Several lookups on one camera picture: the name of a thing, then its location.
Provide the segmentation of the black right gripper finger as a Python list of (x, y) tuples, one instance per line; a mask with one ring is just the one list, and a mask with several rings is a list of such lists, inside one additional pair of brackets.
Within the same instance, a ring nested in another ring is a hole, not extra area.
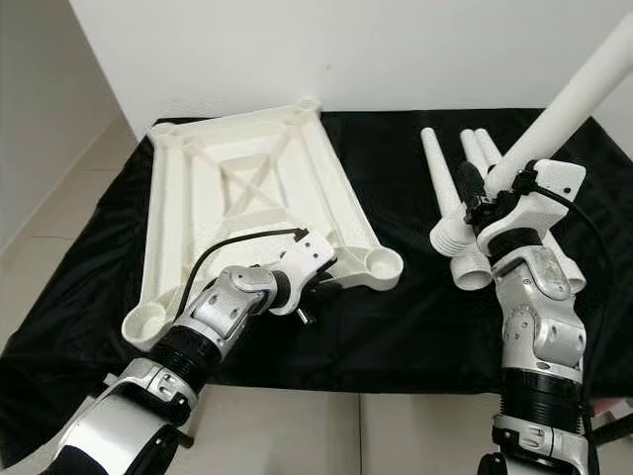
[(463, 161), (455, 167), (455, 189), (466, 209), (478, 209), (490, 203), (484, 175), (476, 164)]

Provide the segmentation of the white plastic table leg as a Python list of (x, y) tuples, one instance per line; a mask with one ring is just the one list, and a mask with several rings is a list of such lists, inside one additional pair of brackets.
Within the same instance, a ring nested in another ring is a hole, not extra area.
[[(492, 136), (489, 135), (487, 130), (475, 130), (476, 140), (483, 150), (485, 161), (487, 162), (487, 169), (492, 170), (494, 164), (498, 164), (502, 159), (502, 152), (497, 148)], [(579, 293), (585, 286), (588, 285), (588, 280), (584, 276), (583, 272), (578, 267), (578, 264), (574, 260), (568, 257), (561, 246), (558, 244), (555, 236), (547, 234), (542, 238), (543, 244), (550, 248), (555, 253), (560, 267), (564, 270), (564, 275), (569, 281), (571, 290), (574, 293)]]
[(469, 162), (471, 166), (475, 168), (476, 172), (478, 172), (481, 184), (484, 184), (484, 182), (487, 181), (488, 162), (478, 133), (472, 130), (462, 130), (458, 137), (460, 137), (466, 162)]
[[(520, 139), (502, 155), (501, 162), (487, 170), (485, 189), (506, 187), (529, 161), (553, 159), (598, 105), (605, 101), (616, 86), (633, 75), (633, 10), (615, 24), (596, 50), (584, 60), (575, 75), (567, 81), (546, 109), (534, 119)], [(458, 225), (470, 228), (474, 249), (478, 248), (476, 230), (465, 222), (466, 208)]]
[(449, 273), (458, 289), (475, 291), (487, 288), (492, 284), (492, 268), (488, 259), (474, 249), (470, 228), (460, 225), (463, 203), (437, 135), (433, 128), (423, 128), (419, 136), (440, 210), (440, 221), (428, 235), (431, 248), (449, 258)]

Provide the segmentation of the white plastic table top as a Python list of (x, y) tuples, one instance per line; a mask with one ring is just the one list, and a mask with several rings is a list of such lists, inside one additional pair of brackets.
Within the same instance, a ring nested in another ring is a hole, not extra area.
[(285, 230), (336, 248), (326, 272), (343, 288), (393, 289), (404, 271), (380, 244), (320, 120), (317, 100), (186, 124), (155, 124), (138, 304), (123, 339), (148, 351), (175, 322), (190, 272), (279, 258)]

